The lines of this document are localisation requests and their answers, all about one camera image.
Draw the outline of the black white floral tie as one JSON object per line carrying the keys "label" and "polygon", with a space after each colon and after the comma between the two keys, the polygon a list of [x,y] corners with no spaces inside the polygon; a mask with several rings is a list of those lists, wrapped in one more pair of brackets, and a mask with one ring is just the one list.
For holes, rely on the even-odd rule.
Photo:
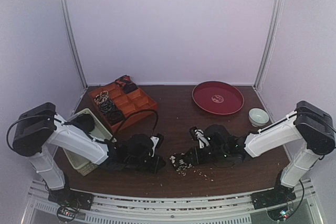
{"label": "black white floral tie", "polygon": [[193,167],[193,162],[189,156],[182,154],[171,155],[169,161],[173,168],[179,173]]}

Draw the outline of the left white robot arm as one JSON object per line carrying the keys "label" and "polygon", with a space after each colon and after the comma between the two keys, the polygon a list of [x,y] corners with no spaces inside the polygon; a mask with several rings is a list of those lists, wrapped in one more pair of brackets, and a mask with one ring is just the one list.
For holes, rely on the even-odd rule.
{"label": "left white robot arm", "polygon": [[9,149],[29,159],[36,173],[64,205],[75,201],[75,192],[67,187],[66,175],[57,166],[47,144],[69,150],[109,171],[144,169],[156,174],[166,165],[156,153],[163,140],[161,134],[135,134],[123,142],[92,136],[79,122],[66,121],[50,102],[21,114],[6,132]]}

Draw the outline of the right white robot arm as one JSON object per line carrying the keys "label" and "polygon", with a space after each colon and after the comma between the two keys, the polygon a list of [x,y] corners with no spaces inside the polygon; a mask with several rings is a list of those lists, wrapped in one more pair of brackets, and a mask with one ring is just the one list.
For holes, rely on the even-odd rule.
{"label": "right white robot arm", "polygon": [[193,127],[190,134],[198,141],[198,146],[183,155],[183,162],[188,166],[220,157],[243,163],[284,144],[302,140],[299,152],[282,170],[280,184],[269,192],[269,199],[274,204],[287,198],[289,188],[293,188],[317,160],[335,149],[331,115],[307,101],[298,102],[296,109],[278,122],[243,136],[234,136],[218,124],[205,130]]}

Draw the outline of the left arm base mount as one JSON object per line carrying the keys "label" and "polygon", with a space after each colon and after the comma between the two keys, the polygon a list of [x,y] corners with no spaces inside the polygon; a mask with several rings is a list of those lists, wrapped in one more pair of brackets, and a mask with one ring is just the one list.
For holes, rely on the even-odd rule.
{"label": "left arm base mount", "polygon": [[65,177],[65,186],[59,190],[51,190],[47,183],[48,200],[56,203],[56,217],[60,223],[70,223],[80,214],[80,210],[90,210],[94,195],[81,191],[72,190],[69,186],[68,177]]}

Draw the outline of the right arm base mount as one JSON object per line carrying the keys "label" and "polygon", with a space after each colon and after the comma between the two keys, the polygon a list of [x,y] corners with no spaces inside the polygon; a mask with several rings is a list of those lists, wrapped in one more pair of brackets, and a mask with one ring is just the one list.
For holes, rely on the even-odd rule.
{"label": "right arm base mount", "polygon": [[289,203],[293,204],[296,194],[293,188],[276,184],[273,189],[251,194],[254,209],[267,209],[267,215],[272,221],[281,222],[291,214]]}

